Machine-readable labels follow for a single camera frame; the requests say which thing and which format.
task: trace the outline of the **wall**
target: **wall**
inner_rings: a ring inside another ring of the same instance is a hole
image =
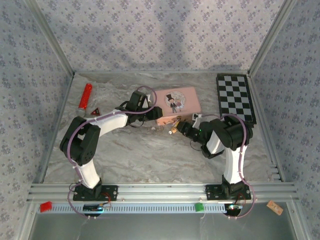
[[[75,71],[247,70],[284,0],[37,0]]]
[[[254,81],[287,181],[320,239],[320,2],[298,1]]]
[[[0,239],[14,239],[70,77],[22,0],[0,1]]]

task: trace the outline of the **floor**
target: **floor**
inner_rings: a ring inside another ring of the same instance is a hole
[[[60,122],[47,168],[45,183],[78,181],[75,171],[59,144],[68,129],[86,83],[93,85],[87,112],[99,107],[102,114],[112,111],[129,99],[141,85],[156,90],[194,86],[202,113],[219,114],[216,75],[213,73],[114,73],[76,74]],[[207,159],[190,147],[190,140],[179,132],[170,135],[170,126],[157,126],[154,121],[139,128],[116,129],[100,138],[94,164],[104,183],[196,183],[220,182],[225,168],[225,155]],[[259,126],[245,153],[244,175],[248,181],[269,182],[270,160]]]

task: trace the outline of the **green block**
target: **green block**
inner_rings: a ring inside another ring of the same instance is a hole
[[[194,207],[196,212],[203,212],[205,210],[205,207],[201,202],[196,203]]]

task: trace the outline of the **aluminum rail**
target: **aluminum rail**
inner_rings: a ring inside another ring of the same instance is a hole
[[[205,186],[219,183],[120,183],[104,184],[118,186],[118,203],[194,203],[198,201],[210,203],[230,203],[233,201],[207,201]],[[286,202],[297,201],[298,195],[293,182],[252,182],[258,203],[269,200]],[[27,202],[65,203],[69,184],[33,184]]]

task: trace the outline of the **black and white checkered board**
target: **black and white checkered board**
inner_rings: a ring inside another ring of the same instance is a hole
[[[218,74],[216,77],[220,115],[236,114],[257,124],[246,75]]]

